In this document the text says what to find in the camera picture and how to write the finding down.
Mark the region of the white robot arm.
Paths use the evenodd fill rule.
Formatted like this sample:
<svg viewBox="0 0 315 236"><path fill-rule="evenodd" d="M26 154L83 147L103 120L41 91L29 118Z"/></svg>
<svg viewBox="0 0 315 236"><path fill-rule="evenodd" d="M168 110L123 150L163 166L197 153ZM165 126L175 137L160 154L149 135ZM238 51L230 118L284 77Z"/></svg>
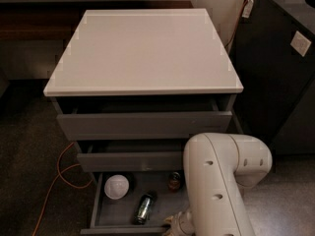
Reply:
<svg viewBox="0 0 315 236"><path fill-rule="evenodd" d="M190 138L183 152L189 207L165 220L162 236L256 236L242 192L265 178L272 163L269 148L251 136Z"/></svg>

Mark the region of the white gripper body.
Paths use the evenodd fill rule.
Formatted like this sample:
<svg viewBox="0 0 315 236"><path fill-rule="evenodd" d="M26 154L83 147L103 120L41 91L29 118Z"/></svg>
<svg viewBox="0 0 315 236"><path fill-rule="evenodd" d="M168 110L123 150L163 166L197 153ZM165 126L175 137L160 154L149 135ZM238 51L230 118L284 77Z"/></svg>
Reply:
<svg viewBox="0 0 315 236"><path fill-rule="evenodd" d="M190 211L180 211L170 218L170 236L192 236L194 225Z"/></svg>

